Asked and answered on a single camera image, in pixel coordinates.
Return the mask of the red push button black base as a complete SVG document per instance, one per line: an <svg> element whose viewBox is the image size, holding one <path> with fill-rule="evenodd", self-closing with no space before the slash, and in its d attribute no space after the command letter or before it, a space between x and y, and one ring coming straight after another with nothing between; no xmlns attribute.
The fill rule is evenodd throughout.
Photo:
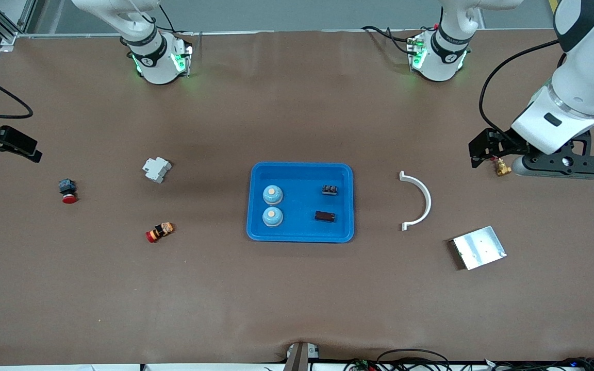
<svg viewBox="0 0 594 371"><path fill-rule="evenodd" d="M69 178L62 179L58 183L59 193L63 196L64 204L74 204L77 202L76 184Z"/></svg>

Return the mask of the blue plastic tray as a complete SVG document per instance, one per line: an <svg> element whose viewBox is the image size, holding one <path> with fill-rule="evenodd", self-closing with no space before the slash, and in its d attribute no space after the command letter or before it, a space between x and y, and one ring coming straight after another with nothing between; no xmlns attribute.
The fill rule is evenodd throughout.
<svg viewBox="0 0 594 371"><path fill-rule="evenodd" d="M246 213L249 238L262 242L346 243L355 233L353 170L344 163L259 162L252 167ZM264 188L276 185L283 200L267 205ZM321 193L325 184L337 186L338 195ZM274 227L262 222L268 207L278 207L283 222ZM336 214L336 221L317 221L315 211Z"/></svg>

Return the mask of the red yellow emergency stop button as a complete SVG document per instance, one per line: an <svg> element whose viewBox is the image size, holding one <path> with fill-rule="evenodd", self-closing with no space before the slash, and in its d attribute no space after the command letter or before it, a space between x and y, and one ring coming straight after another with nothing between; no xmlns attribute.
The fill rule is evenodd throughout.
<svg viewBox="0 0 594 371"><path fill-rule="evenodd" d="M156 225L152 230L145 233L146 239L150 243L156 243L163 237L170 235L174 232L174 225L170 222L161 223Z"/></svg>

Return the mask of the white circuit breaker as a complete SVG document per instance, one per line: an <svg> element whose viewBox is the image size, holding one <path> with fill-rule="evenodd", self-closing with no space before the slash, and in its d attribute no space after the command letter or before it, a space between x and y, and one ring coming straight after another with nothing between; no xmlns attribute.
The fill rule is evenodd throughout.
<svg viewBox="0 0 594 371"><path fill-rule="evenodd" d="M164 158L156 157L146 160L142 171L147 179L155 183L163 183L163 177L172 168L172 164Z"/></svg>

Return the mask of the grey metal table clamp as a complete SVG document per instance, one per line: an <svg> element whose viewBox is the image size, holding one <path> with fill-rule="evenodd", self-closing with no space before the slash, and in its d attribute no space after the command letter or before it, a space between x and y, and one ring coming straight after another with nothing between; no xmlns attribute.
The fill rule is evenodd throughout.
<svg viewBox="0 0 594 371"><path fill-rule="evenodd" d="M299 342L288 347L283 371L315 371L320 360L320 348L313 343Z"/></svg>

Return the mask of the white curved plastic bracket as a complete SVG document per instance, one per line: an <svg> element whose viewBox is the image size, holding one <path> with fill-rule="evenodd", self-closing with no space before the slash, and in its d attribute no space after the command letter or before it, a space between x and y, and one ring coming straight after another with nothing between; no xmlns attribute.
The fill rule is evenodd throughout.
<svg viewBox="0 0 594 371"><path fill-rule="evenodd" d="M432 209L432 195L431 195L431 192L429 191L429 189L426 187L426 185L422 181L420 181L418 178L415 178L413 176L408 176L407 174L405 174L404 171L400 171L398 173L398 179L399 179L399 181L408 182L408 183L416 186L422 193L422 195L424 197L424 201L425 201L423 213L421 214L421 216L418 219L416 219L414 221L410 221L410 222L403 222L401 224L401 231L407 231L411 226L421 223L422 221L424 221L427 218L427 216L429 216L429 214L431 213L431 209Z"/></svg>

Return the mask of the silver metal plate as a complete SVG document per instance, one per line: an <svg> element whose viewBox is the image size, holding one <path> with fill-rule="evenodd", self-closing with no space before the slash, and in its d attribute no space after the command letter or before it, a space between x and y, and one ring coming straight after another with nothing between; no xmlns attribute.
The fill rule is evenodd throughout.
<svg viewBox="0 0 594 371"><path fill-rule="evenodd" d="M466 270L473 270L507 257L492 226L458 235L449 242Z"/></svg>

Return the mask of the blue dome bell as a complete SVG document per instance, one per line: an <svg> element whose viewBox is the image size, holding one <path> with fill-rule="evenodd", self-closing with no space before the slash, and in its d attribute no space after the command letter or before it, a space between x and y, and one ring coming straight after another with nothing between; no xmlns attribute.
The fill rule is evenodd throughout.
<svg viewBox="0 0 594 371"><path fill-rule="evenodd" d="M262 213L262 222L269 227L280 225L284 220L284 214L278 207L268 207Z"/></svg>
<svg viewBox="0 0 594 371"><path fill-rule="evenodd" d="M268 185L262 192L262 199L267 205L277 205L283 200L283 191L277 185Z"/></svg>

